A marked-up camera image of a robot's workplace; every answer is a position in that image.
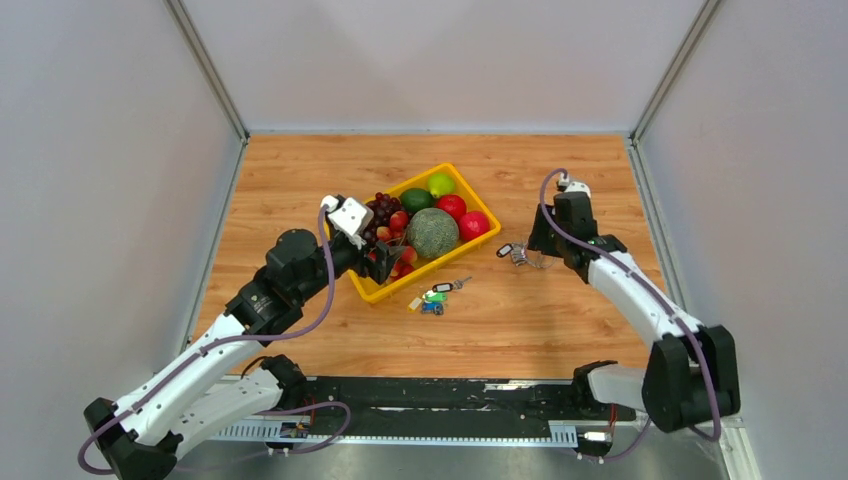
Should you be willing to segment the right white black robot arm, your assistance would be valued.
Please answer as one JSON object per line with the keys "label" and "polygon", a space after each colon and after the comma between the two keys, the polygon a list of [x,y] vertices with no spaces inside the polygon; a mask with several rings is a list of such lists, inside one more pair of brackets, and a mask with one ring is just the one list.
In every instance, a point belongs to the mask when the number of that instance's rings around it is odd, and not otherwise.
{"label": "right white black robot arm", "polygon": [[646,413],[663,432],[720,427],[741,396],[735,341],[722,325],[706,326],[673,303],[641,271],[624,244],[601,235],[583,192],[555,195],[537,207],[528,248],[562,259],[625,317],[649,349],[644,369],[596,361],[574,372],[571,403],[584,417],[617,404]]}

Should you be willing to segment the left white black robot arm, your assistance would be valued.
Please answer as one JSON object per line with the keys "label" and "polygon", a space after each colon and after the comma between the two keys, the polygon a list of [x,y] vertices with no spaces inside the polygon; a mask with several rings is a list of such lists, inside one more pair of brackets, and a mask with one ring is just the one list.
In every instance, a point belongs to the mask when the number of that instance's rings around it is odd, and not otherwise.
{"label": "left white black robot arm", "polygon": [[370,246],[336,228],[284,232],[264,266],[193,344],[130,393],[85,408],[90,435],[78,450],[79,467],[119,479],[164,479],[198,444],[236,421],[274,408],[297,412],[306,388],[283,355],[229,387],[210,389],[269,344],[316,329],[342,274],[382,283],[402,254],[399,246]]}

